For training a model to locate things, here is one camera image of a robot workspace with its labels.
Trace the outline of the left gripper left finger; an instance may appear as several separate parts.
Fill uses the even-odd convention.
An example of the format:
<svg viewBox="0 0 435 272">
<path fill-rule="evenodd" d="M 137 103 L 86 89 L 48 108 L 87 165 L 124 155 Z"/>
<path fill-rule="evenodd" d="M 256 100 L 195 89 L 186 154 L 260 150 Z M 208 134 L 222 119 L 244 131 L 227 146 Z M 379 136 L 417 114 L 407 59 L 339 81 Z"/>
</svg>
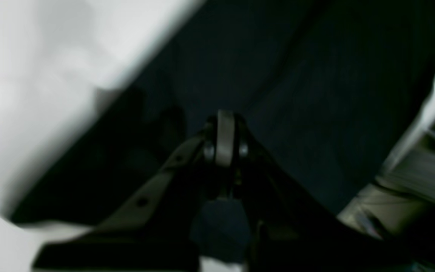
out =
<svg viewBox="0 0 435 272">
<path fill-rule="evenodd" d="M 219 181 L 211 175 L 230 168 L 234 140 L 234 114 L 219 110 L 95 229 L 43 246 L 32 270 L 199 272 L 199 251 L 189 239 L 190 228 L 207 194 L 219 193 Z"/>
</svg>

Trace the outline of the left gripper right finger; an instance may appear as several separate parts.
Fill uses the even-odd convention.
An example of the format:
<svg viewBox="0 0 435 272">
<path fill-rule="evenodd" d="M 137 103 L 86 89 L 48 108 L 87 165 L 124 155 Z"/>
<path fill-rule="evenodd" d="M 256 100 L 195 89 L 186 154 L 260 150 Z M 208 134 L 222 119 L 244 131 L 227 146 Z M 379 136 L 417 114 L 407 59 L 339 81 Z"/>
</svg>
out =
<svg viewBox="0 0 435 272">
<path fill-rule="evenodd" d="M 233 114 L 238 181 L 234 195 L 253 239 L 250 272 L 435 272 L 435 208 L 393 235 L 371 212 L 359 227 L 340 222 L 274 161 Z"/>
</svg>

